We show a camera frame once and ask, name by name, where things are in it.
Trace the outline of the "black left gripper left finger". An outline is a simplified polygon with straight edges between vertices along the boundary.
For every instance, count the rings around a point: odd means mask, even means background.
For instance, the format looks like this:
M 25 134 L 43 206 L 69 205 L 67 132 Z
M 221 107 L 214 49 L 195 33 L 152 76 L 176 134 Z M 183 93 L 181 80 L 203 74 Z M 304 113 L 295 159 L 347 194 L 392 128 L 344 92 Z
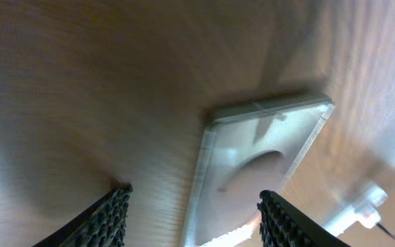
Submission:
M 123 247 L 132 185 L 121 183 L 34 247 Z

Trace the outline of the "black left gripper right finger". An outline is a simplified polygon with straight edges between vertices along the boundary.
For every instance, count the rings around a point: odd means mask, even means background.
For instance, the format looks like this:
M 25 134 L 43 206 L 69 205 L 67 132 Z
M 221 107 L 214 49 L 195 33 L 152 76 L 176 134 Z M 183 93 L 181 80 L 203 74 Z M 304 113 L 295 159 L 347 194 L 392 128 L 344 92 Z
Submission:
M 263 247 L 349 247 L 276 192 L 263 190 L 259 198 Z

